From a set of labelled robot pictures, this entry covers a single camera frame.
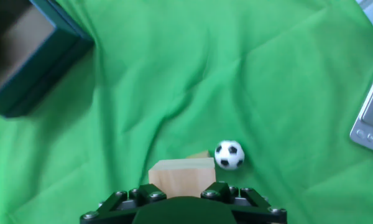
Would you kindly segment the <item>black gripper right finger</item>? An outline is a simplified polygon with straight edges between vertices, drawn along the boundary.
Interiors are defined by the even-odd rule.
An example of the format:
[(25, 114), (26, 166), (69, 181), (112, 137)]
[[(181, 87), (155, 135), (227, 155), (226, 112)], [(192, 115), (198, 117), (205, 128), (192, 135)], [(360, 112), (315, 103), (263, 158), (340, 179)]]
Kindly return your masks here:
[(237, 223), (287, 224), (287, 211), (271, 206), (252, 187), (238, 188), (225, 182), (213, 182), (200, 198), (221, 202), (230, 209)]

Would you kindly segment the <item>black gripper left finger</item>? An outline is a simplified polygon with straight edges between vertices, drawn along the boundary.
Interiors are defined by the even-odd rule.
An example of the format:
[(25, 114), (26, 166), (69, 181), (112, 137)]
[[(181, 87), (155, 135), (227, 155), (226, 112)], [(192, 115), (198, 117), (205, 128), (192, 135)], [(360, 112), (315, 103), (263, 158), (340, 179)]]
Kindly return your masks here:
[(101, 202), (96, 210), (80, 217), (80, 224), (128, 224), (137, 212), (151, 203), (166, 200), (167, 195), (154, 184), (140, 185), (127, 191), (117, 191)]

